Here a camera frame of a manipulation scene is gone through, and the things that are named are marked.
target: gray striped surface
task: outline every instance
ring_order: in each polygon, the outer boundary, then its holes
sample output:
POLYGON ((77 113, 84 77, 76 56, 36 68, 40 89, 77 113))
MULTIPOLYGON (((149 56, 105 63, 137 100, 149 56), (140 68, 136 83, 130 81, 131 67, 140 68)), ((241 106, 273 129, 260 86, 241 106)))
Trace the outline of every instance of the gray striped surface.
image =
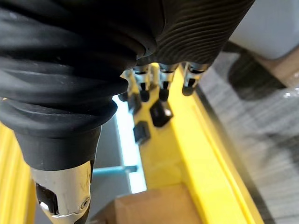
POLYGON ((299 223, 299 94, 230 44, 200 87, 265 223, 299 223))

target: yellow beam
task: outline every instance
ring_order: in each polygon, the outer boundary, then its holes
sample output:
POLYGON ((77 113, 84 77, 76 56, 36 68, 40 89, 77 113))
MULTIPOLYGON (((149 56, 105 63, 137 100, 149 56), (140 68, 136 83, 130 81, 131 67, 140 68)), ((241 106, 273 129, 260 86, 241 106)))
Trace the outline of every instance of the yellow beam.
POLYGON ((262 224, 244 183, 196 93, 182 95, 183 76, 177 70, 169 105, 174 113, 162 128, 153 126, 150 107, 158 88, 134 116, 145 120, 151 139, 140 147, 148 189, 185 183, 206 224, 262 224))
POLYGON ((0 124, 0 224, 32 224, 35 204, 29 166, 13 131, 0 124))

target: gray floor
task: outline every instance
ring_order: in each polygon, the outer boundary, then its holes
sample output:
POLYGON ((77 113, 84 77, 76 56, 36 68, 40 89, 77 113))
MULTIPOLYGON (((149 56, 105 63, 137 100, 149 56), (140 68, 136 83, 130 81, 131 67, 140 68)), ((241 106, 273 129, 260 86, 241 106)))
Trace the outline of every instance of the gray floor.
POLYGON ((233 157, 265 223, 299 223, 297 93, 230 44, 200 88, 234 145, 233 157))
MULTIPOLYGON (((119 165, 121 165, 121 146, 117 132, 116 119, 113 117, 102 127, 94 167, 102 168, 119 165)), ((93 175, 93 182, 91 185, 92 200, 89 217, 94 216, 117 196, 127 195, 130 192, 131 190, 127 174, 107 176, 93 175)), ((38 205, 36 206, 35 224, 51 224, 38 205)))

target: blue metal rod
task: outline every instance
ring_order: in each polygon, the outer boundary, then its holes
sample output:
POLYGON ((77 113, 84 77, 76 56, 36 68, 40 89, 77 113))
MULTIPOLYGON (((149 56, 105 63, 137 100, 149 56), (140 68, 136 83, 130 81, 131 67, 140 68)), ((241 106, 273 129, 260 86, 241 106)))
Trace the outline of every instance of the blue metal rod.
POLYGON ((137 166, 117 166, 117 167, 104 167, 104 168, 94 168, 93 175, 112 175, 112 174, 123 174, 126 172, 133 173, 137 172, 137 166))

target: cardboard box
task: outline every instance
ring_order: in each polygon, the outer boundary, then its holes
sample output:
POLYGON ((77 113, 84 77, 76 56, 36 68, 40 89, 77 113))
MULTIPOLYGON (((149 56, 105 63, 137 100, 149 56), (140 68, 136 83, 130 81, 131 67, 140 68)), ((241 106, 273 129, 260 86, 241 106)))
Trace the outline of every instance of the cardboard box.
POLYGON ((89 224, 201 224, 187 188, 173 185, 116 198, 89 224))
POLYGON ((299 86, 299 47, 276 60, 268 60, 256 54, 253 56, 286 87, 299 86))

